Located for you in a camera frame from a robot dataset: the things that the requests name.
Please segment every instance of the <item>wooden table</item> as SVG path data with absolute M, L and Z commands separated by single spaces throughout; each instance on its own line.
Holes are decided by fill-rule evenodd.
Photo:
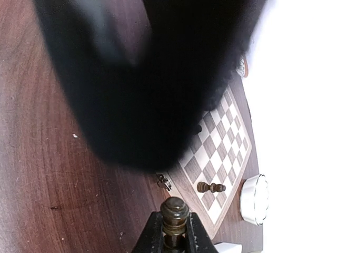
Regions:
M 141 2 L 123 3 L 133 10 L 120 14 L 127 24 L 146 17 Z M 56 81 L 30 2 L 0 0 L 0 33 L 0 251 L 131 252 L 165 191 L 153 175 L 108 168 L 93 156 Z M 236 74 L 231 88 L 254 144 L 246 179 L 258 166 Z M 214 242 L 262 250 L 262 227 L 242 220 L 239 195 Z

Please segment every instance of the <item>black cat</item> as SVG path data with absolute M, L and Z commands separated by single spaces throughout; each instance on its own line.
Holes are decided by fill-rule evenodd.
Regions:
M 264 2 L 144 0 L 153 33 L 135 63 L 103 0 L 34 0 L 51 61 L 93 151 L 144 170 L 167 169 L 182 155 L 202 111 L 217 106 Z M 161 12 L 155 22 L 151 4 Z

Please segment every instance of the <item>checkered pattern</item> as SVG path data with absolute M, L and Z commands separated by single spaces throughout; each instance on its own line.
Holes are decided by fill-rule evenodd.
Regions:
M 202 132 L 196 135 L 185 156 L 179 161 L 202 205 L 215 224 L 248 155 L 249 137 L 228 90 L 218 108 L 205 112 L 200 121 Z M 222 193 L 200 193 L 198 182 L 221 183 Z

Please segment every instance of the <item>white background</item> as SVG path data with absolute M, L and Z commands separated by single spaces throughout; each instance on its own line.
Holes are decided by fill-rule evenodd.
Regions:
M 269 181 L 264 252 L 337 252 L 337 2 L 269 1 L 243 80 Z

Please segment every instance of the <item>dark chess pawn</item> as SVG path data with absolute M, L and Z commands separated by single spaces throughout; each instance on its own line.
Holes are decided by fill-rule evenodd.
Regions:
M 222 184 L 207 184 L 205 182 L 199 182 L 196 186 L 196 189 L 198 190 L 198 192 L 207 192 L 207 191 L 211 191 L 211 193 L 215 193 L 215 192 L 223 192 L 226 190 L 226 186 L 222 185 Z

